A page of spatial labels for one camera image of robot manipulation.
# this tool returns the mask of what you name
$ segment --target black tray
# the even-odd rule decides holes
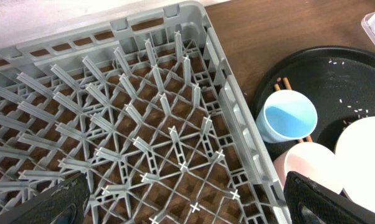
[[[361,117],[375,116],[375,54],[340,46],[314,47],[294,53],[265,74],[254,95],[251,112],[257,118],[262,105],[275,90],[278,78],[287,77],[293,90],[307,96],[318,113],[318,124],[311,134],[314,142],[334,150],[347,125]],[[284,89],[283,82],[278,83]],[[296,141],[265,143],[275,160]]]

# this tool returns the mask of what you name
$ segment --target gray plastic dish rack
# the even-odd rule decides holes
[[[76,172],[85,223],[290,223],[193,1],[0,50],[0,214]]]

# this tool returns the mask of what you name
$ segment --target blue cup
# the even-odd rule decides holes
[[[255,121],[262,139],[269,143],[305,138],[313,132],[317,122],[315,106],[306,96],[293,90],[272,93]]]

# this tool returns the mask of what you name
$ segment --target brown wooden surface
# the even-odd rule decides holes
[[[249,105],[267,70],[296,51],[343,45],[375,52],[361,27],[375,0],[232,0],[206,9]]]

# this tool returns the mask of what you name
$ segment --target wooden chopsticks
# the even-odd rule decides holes
[[[288,89],[288,90],[292,90],[292,86],[290,85],[290,82],[288,81],[288,79],[287,79],[286,77],[283,78],[283,83],[285,84],[286,89]],[[277,83],[274,84],[273,87],[275,88],[276,91],[279,91],[279,90],[280,90],[280,86],[279,86],[279,84],[277,84]],[[310,135],[308,135],[305,139],[306,139],[307,142],[312,142],[312,138],[311,138]],[[302,139],[299,139],[299,140],[297,140],[297,141],[298,141],[299,143],[304,142],[304,140],[302,140]]]

